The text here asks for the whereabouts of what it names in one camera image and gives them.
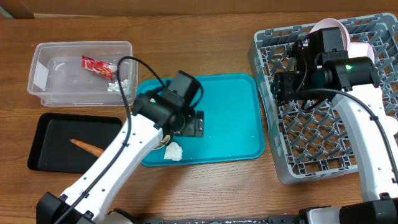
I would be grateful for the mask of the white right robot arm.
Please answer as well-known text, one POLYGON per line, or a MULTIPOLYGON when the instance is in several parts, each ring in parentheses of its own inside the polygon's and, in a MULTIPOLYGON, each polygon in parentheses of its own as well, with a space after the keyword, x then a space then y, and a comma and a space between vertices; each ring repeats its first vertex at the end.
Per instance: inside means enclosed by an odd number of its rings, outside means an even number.
POLYGON ((329 100, 343 122, 358 166, 362 202, 306 208, 303 223, 397 222, 397 120, 386 114, 381 80, 369 46, 352 47, 339 27, 309 33, 293 44, 292 72, 274 75, 282 106, 294 100, 329 100))

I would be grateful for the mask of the orange carrot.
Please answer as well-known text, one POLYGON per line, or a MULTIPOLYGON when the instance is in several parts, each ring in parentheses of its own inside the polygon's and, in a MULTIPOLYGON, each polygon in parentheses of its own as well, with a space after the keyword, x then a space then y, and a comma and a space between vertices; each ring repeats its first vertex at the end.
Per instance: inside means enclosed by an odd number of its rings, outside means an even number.
POLYGON ((82 148, 83 150, 85 150, 86 152, 89 152, 90 154, 96 156, 96 157, 100 157, 102 155, 102 153, 104 152, 103 149, 93 146, 91 144, 88 144, 86 142, 83 141, 79 141, 76 139, 71 139, 70 142, 72 142, 74 145, 82 148))

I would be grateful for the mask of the red snack wrapper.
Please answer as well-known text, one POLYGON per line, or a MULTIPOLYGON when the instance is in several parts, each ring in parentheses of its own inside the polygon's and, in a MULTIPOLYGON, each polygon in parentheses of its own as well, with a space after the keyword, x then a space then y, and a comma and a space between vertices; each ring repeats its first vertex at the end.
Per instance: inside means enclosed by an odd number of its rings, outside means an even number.
POLYGON ((95 74, 103 78, 106 78, 108 80, 114 79, 114 74, 118 69, 118 67, 115 64, 94 60, 84 55, 81 56, 81 59, 82 59, 82 67, 84 69, 94 72, 95 74))

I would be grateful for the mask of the black plastic tray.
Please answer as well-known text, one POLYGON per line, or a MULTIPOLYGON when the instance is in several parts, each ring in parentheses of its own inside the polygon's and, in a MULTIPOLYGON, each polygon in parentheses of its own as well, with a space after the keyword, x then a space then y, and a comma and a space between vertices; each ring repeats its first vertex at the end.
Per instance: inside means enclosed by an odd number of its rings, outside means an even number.
POLYGON ((106 149, 122 127, 115 117, 44 113, 37 125, 27 166, 31 170, 84 174, 97 160, 72 139, 106 149))

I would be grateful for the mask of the clear plastic bin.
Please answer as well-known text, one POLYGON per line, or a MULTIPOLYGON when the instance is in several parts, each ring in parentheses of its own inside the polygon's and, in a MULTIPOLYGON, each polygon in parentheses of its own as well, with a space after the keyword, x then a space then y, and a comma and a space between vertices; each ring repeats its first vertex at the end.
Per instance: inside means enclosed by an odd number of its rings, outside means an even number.
POLYGON ((30 66, 27 91, 38 96, 41 104, 53 107, 122 106, 120 92, 109 92, 103 78, 82 67, 81 56, 117 65, 123 56, 132 55, 128 41, 47 42, 39 44, 30 66), (33 84, 40 62, 49 70, 45 91, 33 84))

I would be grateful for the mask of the pink bowl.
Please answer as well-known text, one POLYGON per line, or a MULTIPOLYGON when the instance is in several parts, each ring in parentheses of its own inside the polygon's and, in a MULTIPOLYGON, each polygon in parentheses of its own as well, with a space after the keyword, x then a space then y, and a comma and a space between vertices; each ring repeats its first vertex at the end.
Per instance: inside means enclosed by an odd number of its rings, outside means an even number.
POLYGON ((367 42, 351 42, 348 47, 349 58, 368 57, 375 62, 373 48, 367 42))

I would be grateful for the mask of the foil ball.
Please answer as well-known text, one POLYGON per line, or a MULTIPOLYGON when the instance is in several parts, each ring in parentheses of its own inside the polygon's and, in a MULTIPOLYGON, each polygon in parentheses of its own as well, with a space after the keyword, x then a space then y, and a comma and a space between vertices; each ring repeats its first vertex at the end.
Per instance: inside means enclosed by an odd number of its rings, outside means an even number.
POLYGON ((120 92, 120 87, 122 87, 123 92, 126 93, 128 90, 128 83, 129 83, 128 79, 123 80, 120 85, 118 81, 116 81, 115 83, 108 83, 107 90, 109 92, 114 92, 114 91, 120 92))

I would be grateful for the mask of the white bowl with food scraps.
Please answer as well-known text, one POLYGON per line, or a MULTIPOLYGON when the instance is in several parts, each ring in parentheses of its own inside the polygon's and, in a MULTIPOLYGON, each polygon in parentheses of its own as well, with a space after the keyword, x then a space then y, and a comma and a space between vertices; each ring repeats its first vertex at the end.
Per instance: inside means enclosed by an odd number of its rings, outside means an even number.
POLYGON ((156 146, 156 147, 154 148, 154 150, 158 150, 158 149, 160 149, 160 148, 166 146, 166 145, 169 143, 170 139, 171 139, 171 136, 170 136, 170 135, 166 135, 166 136, 163 138, 163 140, 161 140, 161 142, 159 143, 159 145, 156 146))

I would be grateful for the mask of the crumpled white napkin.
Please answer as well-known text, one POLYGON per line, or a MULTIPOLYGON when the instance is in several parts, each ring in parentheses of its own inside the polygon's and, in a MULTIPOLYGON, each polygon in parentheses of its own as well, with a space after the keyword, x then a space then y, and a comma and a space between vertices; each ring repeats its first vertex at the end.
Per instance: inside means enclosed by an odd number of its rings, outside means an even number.
POLYGON ((176 142, 171 142, 165 150, 164 159, 172 161, 180 161, 182 159, 182 147, 176 142))

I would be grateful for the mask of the grey dishwasher rack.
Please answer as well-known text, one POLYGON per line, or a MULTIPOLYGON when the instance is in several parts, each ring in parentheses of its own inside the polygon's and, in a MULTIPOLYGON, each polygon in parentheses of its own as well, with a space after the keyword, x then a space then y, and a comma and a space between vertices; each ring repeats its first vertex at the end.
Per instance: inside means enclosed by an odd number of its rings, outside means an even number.
MULTIPOLYGON (((341 20, 352 42, 369 43, 382 81, 382 99, 389 116, 397 117, 397 18, 390 13, 341 20)), ((292 71, 288 56, 313 24, 260 30, 248 58, 267 118, 268 140, 279 180, 296 184, 357 172, 354 154, 338 113, 325 100, 305 113, 301 102, 277 106, 271 93, 273 76, 292 71)))

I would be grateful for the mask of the teal serving tray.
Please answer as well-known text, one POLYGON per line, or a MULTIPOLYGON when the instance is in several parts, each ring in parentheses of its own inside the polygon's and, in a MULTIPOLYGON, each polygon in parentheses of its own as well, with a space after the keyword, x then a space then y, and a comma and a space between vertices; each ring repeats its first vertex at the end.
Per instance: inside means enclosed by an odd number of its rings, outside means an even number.
POLYGON ((245 73, 197 78, 204 92, 196 109, 204 112, 201 138, 173 138, 182 148, 180 161, 165 159, 165 148, 150 152, 147 167, 183 166, 256 159, 266 148, 254 79, 245 73))

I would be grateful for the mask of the white label sticker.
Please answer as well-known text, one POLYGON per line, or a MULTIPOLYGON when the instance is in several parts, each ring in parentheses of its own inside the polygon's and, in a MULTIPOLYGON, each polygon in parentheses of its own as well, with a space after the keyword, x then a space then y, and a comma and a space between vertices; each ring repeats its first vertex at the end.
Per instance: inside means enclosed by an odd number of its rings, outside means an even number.
POLYGON ((34 72, 33 84, 39 87, 42 91, 45 91, 46 89, 48 73, 48 68, 40 62, 37 62, 34 72))

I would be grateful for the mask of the white round plate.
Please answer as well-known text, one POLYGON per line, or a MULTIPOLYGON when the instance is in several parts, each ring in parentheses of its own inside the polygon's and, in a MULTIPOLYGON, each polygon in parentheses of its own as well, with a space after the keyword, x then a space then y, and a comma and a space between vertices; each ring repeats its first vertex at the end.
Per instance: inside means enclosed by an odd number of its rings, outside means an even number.
POLYGON ((313 28, 310 30, 310 33, 315 32, 319 29, 324 29, 324 28, 331 28, 331 27, 339 27, 341 36, 343 39, 343 45, 345 50, 349 50, 349 45, 351 43, 349 39, 349 32, 347 28, 338 20, 333 19, 333 18, 326 18, 321 20, 320 22, 317 22, 313 28))

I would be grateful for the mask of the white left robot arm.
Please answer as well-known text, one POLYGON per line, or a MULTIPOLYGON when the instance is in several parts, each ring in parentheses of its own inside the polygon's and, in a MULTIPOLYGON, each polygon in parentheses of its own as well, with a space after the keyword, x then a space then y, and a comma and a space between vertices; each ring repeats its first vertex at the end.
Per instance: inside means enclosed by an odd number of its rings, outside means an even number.
POLYGON ((93 165, 58 197, 50 192, 37 202, 37 223, 135 223, 125 211, 110 211, 121 187, 166 135, 202 137, 204 113, 193 99, 201 83, 178 71, 166 86, 141 93, 127 121, 93 165))

